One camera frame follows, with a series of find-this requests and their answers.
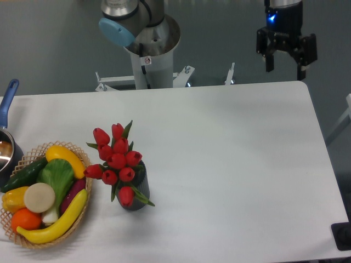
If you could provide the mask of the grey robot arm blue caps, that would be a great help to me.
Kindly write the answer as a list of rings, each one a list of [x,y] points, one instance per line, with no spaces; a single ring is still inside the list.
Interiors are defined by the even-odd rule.
[[[256,52],[265,59],[265,69],[274,69],[274,53],[287,52],[297,63],[297,78],[318,58],[316,36],[303,36],[302,1],[265,1],[266,26],[257,30]],[[171,25],[163,1],[102,1],[102,34],[112,43],[138,56],[157,56],[175,47],[179,31]]]

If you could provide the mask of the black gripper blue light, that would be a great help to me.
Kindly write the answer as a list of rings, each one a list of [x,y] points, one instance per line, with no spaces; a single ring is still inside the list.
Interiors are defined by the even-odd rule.
[[[274,69],[274,51],[292,52],[297,79],[306,77],[307,67],[317,61],[316,35],[301,37],[302,2],[265,2],[266,27],[257,30],[256,53],[265,59],[265,70]]]

